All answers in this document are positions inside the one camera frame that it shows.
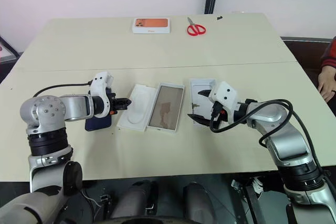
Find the scissors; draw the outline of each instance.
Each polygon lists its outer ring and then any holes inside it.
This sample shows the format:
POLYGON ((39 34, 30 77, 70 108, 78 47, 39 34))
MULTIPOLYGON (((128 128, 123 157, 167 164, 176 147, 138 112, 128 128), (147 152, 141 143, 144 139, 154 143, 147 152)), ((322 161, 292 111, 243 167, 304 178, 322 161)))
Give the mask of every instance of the scissors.
POLYGON ((206 29, 204 26, 195 24, 189 17, 188 17, 188 21, 190 23, 190 25, 187 28, 187 33, 191 36, 197 36, 200 34, 204 34, 206 32, 206 29))

